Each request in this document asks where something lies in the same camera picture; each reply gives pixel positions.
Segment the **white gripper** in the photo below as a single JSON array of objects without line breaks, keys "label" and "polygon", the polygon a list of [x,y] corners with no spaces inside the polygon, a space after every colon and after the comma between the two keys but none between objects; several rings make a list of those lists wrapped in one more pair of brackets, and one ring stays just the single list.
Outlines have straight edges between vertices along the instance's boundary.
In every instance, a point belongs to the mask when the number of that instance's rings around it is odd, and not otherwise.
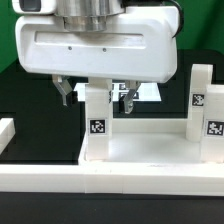
[{"label": "white gripper", "polygon": [[56,16],[29,15],[15,25],[18,58],[30,73],[51,74],[63,105],[72,105],[66,76],[126,80],[119,111],[130,114],[141,82],[167,82],[177,70],[178,10],[129,7],[103,32],[71,32]]}]

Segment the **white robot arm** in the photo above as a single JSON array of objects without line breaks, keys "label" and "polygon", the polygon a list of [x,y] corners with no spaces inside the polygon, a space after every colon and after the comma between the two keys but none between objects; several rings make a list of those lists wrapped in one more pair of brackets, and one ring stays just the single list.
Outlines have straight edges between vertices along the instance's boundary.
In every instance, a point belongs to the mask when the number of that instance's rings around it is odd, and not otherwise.
[{"label": "white robot arm", "polygon": [[11,0],[24,70],[66,78],[124,80],[129,113],[142,82],[165,83],[177,70],[184,25],[176,0]]}]

